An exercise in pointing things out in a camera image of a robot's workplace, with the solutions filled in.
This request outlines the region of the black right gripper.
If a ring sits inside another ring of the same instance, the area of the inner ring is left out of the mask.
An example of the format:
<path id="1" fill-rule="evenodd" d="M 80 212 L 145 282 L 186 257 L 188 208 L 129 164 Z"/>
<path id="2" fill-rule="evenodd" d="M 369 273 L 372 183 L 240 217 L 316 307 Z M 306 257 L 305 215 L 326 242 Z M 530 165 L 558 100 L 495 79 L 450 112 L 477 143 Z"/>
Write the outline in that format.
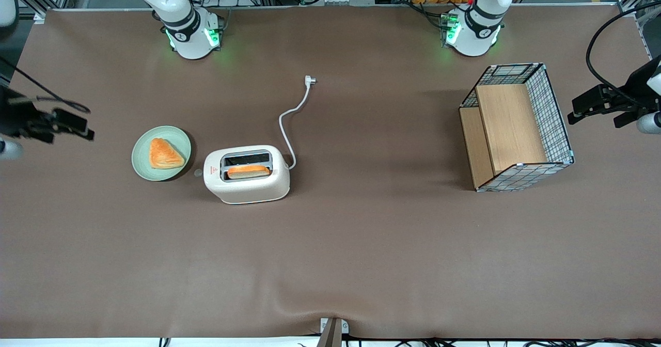
<path id="1" fill-rule="evenodd" d="M 62 108 L 52 110 L 54 125 L 44 125 L 47 113 L 38 110 L 31 100 L 5 86 L 1 87 L 1 133 L 12 138 L 32 138 L 53 144 L 56 135 L 68 134 L 88 141 L 95 139 L 87 119 Z"/>

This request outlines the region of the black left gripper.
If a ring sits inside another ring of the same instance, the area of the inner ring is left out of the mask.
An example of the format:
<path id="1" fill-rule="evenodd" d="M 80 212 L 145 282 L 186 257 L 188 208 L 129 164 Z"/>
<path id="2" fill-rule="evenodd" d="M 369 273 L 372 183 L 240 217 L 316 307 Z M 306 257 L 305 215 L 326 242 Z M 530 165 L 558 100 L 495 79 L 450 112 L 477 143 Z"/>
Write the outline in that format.
<path id="1" fill-rule="evenodd" d="M 648 81 L 659 74 L 660 55 L 652 58 L 632 72 L 623 86 L 616 87 L 605 81 L 572 100 L 572 112 L 568 114 L 568 124 L 575 125 L 590 116 L 604 115 L 611 112 L 634 112 L 647 110 L 649 113 L 659 111 L 659 90 L 652 88 Z"/>

